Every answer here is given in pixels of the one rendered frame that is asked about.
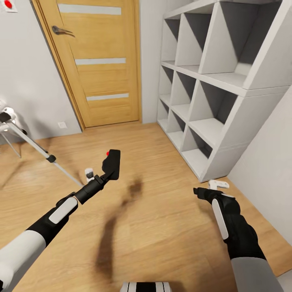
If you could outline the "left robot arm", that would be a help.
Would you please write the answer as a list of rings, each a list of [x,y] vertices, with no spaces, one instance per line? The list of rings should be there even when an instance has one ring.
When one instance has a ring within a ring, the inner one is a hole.
[[[59,231],[78,208],[78,201],[83,205],[98,191],[104,189],[111,170],[100,176],[93,174],[92,168],[85,170],[88,184],[78,192],[72,192],[56,203],[38,221],[27,228],[12,242],[0,250],[0,292],[12,292],[27,270],[56,237]]]

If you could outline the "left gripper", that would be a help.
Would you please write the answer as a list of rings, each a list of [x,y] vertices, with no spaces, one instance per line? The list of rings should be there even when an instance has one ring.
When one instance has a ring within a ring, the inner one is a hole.
[[[93,197],[98,191],[104,189],[104,185],[109,181],[107,178],[113,172],[114,170],[111,170],[100,177],[99,175],[94,176],[94,179],[90,181],[87,185],[85,185],[82,189],[85,190],[90,198]]]

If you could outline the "digital camera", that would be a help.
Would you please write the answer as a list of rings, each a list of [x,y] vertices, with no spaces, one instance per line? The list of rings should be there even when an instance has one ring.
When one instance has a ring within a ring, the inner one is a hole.
[[[103,161],[102,170],[104,173],[107,173],[111,170],[114,172],[107,178],[108,180],[118,180],[119,179],[119,169],[120,169],[120,157],[121,151],[110,149],[108,151],[108,156]]]

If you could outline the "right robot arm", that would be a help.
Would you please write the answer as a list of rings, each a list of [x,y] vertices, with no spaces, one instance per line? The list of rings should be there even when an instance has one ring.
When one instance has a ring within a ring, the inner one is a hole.
[[[229,188],[226,181],[210,180],[209,187],[193,188],[199,199],[213,208],[223,241],[233,267],[238,292],[284,292],[258,244],[254,228],[240,215],[240,205],[232,195],[219,188]]]

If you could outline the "camera tripod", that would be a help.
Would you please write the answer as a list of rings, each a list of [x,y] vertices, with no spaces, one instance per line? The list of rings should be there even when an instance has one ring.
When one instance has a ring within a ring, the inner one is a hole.
[[[30,143],[34,148],[36,148],[41,154],[43,154],[50,163],[56,165],[61,169],[66,175],[68,175],[72,180],[74,180],[79,186],[83,188],[83,185],[77,181],[72,175],[70,175],[65,169],[63,169],[59,164],[55,162],[56,157],[54,155],[48,155],[47,151],[39,146],[32,138],[30,138],[25,130],[20,129],[14,122],[11,121],[11,116],[8,113],[0,112],[0,122],[6,123],[11,129],[20,135],[26,142]]]

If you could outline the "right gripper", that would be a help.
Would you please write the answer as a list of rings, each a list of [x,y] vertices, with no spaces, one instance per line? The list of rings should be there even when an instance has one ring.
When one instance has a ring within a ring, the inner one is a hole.
[[[198,188],[193,188],[194,194],[197,195],[199,199],[202,200],[207,200],[209,202],[209,196],[214,193],[214,192],[220,192],[223,193],[222,191],[218,190],[212,190],[208,188],[203,188],[203,187],[198,187]],[[210,202],[209,202],[210,203]],[[210,203],[211,204],[211,203]],[[211,204],[212,205],[212,204]]]

